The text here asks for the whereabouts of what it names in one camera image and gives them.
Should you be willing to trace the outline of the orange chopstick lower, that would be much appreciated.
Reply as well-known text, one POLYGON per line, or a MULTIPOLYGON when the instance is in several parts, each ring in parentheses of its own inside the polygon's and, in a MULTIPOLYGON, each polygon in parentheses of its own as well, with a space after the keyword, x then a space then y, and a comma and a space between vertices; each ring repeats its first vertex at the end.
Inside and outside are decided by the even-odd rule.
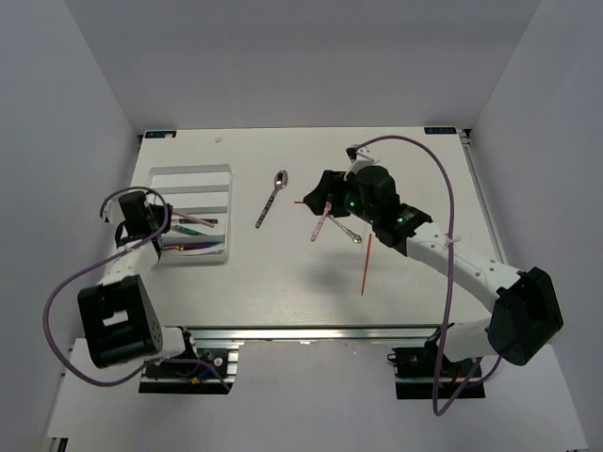
POLYGON ((365 294, 365 292, 366 292, 367 273, 368 273, 368 269, 369 269, 370 254, 371 254, 371 249, 372 249, 372 241, 373 241, 373 234, 369 234, 368 240, 367 240, 366 257, 365 257, 365 264, 364 264, 364 271, 363 271, 363 278, 362 278, 361 296, 363 296, 365 294))

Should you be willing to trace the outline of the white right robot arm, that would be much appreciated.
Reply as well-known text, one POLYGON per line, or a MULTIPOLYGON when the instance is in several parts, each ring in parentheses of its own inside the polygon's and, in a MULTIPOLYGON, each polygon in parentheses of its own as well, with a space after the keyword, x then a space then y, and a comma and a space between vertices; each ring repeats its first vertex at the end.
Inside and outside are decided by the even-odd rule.
POLYGON ((303 202, 316 216, 363 220, 386 247, 451 278, 488 311, 481 320, 451 322, 445 334, 428 340, 425 362, 436 375, 484 356, 525 365, 562 329, 561 308, 545 271, 506 266, 452 241, 428 214, 400 200, 394 179, 381 166, 354 174, 326 170, 303 202))

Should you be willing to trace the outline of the gold spoon pink handle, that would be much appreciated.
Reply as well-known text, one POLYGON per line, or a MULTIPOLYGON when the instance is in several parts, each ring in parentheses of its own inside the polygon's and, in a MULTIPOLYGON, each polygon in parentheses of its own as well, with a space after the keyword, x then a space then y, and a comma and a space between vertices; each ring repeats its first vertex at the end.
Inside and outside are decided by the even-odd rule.
POLYGON ((319 217, 318 223, 311 234, 311 242, 315 242, 317 240, 318 235, 324 225, 324 222, 330 214, 331 208, 332 208, 332 204, 330 202, 325 202, 323 212, 322 212, 321 216, 319 217))

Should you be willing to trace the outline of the fork with pink handle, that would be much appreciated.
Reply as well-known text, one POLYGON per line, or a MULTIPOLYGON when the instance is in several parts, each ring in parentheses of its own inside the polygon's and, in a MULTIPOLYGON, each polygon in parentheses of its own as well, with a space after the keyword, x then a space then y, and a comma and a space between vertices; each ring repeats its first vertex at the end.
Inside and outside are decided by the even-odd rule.
POLYGON ((191 223, 202 224, 203 226, 207 226, 209 228, 214 228, 216 226, 215 221, 211 221, 211 220, 208 220, 205 218, 194 217, 192 215, 182 213, 182 212, 177 212, 175 210, 172 211, 172 214, 176 217, 186 219, 187 221, 189 221, 191 223))

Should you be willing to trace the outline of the blue label sticker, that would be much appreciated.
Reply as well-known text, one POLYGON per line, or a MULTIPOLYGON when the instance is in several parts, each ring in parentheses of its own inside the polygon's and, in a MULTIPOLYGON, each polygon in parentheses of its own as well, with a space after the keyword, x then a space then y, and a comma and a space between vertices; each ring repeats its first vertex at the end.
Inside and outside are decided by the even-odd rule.
POLYGON ((426 126, 423 128, 426 135, 456 135, 457 130, 455 127, 445 126, 426 126))
POLYGON ((164 139, 176 137, 176 131, 146 131, 144 134, 145 139, 164 139))

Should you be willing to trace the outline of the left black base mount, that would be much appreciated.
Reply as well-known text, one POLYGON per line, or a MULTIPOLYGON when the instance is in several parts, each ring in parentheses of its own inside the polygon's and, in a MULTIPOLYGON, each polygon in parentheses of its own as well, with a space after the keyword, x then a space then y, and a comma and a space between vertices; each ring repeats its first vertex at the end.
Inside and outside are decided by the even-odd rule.
POLYGON ((167 362, 145 367, 139 381, 144 395, 225 396, 232 389, 240 344, 203 339, 194 331, 185 333, 186 350, 167 362))

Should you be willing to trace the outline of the silver spoon iridescent handle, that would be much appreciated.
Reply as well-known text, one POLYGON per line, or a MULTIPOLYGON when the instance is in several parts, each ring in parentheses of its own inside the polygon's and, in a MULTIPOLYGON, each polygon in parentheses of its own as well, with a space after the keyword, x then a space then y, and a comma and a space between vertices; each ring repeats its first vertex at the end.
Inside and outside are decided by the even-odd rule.
POLYGON ((336 218, 334 218, 332 216, 329 216, 329 220, 331 222, 333 222, 339 229, 341 229, 345 233, 345 235, 351 239, 351 241, 353 243, 355 243, 355 244, 361 244, 363 242, 363 237, 361 235, 355 233, 350 228, 348 228, 345 225, 343 225, 336 218))

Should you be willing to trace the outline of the white divided cutlery tray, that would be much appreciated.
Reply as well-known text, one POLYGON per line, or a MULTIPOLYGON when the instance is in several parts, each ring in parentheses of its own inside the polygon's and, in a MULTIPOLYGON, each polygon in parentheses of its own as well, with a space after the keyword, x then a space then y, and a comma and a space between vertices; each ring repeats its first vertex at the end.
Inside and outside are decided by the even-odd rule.
POLYGON ((149 170, 148 185, 163 196, 172 211, 219 221, 214 228, 209 228, 171 214, 171 227, 179 224, 205 233, 205 236, 179 234, 170 227, 162 235, 163 246, 213 241, 222 245, 206 250, 162 251, 162 265, 213 266, 228 260, 233 192, 233 173, 229 165, 155 167, 149 170))

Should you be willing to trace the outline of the knife with teal handle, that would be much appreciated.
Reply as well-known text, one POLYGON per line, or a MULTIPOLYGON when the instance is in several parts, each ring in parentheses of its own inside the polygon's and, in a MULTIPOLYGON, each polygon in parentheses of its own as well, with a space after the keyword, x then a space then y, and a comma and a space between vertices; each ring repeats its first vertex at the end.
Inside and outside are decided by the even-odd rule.
POLYGON ((190 229, 190 228, 185 227, 185 226, 181 226, 179 224, 175 224, 171 228, 175 232, 177 232, 179 234, 187 235, 187 236, 205 236, 205 233, 202 233, 200 231, 196 231, 194 229, 190 229))

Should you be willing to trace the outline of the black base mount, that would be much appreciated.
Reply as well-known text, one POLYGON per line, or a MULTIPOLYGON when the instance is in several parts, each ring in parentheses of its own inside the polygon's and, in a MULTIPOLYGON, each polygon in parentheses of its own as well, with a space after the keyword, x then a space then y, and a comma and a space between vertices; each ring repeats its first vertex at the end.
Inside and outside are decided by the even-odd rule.
MULTIPOLYGON (((429 400, 432 398, 436 346, 432 346, 432 336, 439 338, 439 328, 396 328, 392 330, 391 349, 386 360, 392 366, 395 376, 396 396, 398 400, 429 400)), ((485 398, 481 366, 471 374, 476 359, 464 359, 453 363, 443 359, 438 381, 438 399, 450 398, 461 386, 467 376, 471 376, 460 399, 485 398)))
POLYGON ((139 381, 144 395, 225 396, 232 389, 240 344, 203 339, 194 331, 185 333, 186 350, 167 362, 145 367, 139 381))

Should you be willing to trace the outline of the silver spoon patterned handle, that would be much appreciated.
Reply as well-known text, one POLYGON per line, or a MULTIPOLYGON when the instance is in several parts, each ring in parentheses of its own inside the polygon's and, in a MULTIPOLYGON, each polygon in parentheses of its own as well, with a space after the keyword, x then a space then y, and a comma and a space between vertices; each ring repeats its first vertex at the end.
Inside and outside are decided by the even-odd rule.
POLYGON ((270 194, 267 202, 265 203, 265 205, 264 205, 264 207, 263 207, 263 209, 262 209, 262 211, 261 211, 261 213, 260 213, 257 221, 255 222, 254 227, 256 229, 259 229, 262 226, 262 224, 263 224, 266 216, 268 215, 268 212, 269 212, 271 206, 273 205, 273 203, 274 203, 274 201, 275 201, 278 193, 280 191, 282 191, 287 186, 287 183, 288 183, 288 173, 287 173, 287 171, 285 169, 279 170, 276 173, 276 175, 274 177, 274 180, 273 180, 273 189, 272 189, 272 192, 271 192, 271 194, 270 194))

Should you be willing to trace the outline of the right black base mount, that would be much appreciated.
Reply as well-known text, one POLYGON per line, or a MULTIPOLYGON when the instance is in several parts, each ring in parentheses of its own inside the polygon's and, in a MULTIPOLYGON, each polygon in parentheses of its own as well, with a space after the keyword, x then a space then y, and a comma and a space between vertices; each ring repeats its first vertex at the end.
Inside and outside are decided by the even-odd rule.
MULTIPOLYGON (((439 338, 439 328, 396 328, 392 330, 391 349, 386 360, 392 366, 395 376, 396 396, 398 400, 429 400, 432 398, 436 346, 432 346, 432 336, 439 338)), ((485 398, 481 366, 471 374, 476 359, 464 359, 453 363, 443 359, 438 381, 438 399, 450 398, 461 386, 467 376, 471 376, 460 399, 485 398)))

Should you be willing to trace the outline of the blue label sticker left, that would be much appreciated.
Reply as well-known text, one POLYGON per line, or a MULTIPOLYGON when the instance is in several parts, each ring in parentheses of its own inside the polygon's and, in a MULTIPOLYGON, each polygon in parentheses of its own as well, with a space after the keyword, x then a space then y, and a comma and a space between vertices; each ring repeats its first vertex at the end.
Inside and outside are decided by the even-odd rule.
POLYGON ((176 137, 176 131, 146 131, 144 134, 145 139, 164 139, 176 137))

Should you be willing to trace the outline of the iridescent rainbow knife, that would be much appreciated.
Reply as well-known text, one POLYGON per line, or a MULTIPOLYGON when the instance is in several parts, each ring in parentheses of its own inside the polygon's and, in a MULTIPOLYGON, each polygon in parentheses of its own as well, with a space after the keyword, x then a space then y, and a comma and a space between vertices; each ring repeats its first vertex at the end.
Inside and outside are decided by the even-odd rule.
POLYGON ((189 250, 206 250, 206 249, 211 249, 211 248, 215 248, 215 247, 219 247, 221 246, 222 243, 221 242, 191 242, 191 243, 184 243, 184 244, 171 244, 171 245, 164 245, 162 247, 163 251, 168 251, 168 250, 176 250, 176 251, 189 251, 189 250))

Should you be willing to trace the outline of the aluminium table frame rail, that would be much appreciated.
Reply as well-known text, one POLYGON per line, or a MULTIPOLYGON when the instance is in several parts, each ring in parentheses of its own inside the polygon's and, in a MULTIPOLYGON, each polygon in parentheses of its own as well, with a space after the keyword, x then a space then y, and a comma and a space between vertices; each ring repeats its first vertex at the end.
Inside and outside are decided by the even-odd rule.
POLYGON ((454 251, 454 281, 471 294, 487 310, 487 317, 455 324, 448 335, 450 342, 456 342, 462 350, 470 347, 475 349, 490 348, 488 332, 491 330, 491 321, 496 301, 508 289, 521 281, 522 271, 506 263, 504 250, 497 237, 497 229, 488 210, 481 183, 472 159, 472 145, 469 134, 465 131, 458 132, 463 147, 464 156, 474 184, 481 207, 482 223, 486 226, 492 251, 488 256, 481 251, 474 250, 463 241, 455 245, 454 251))

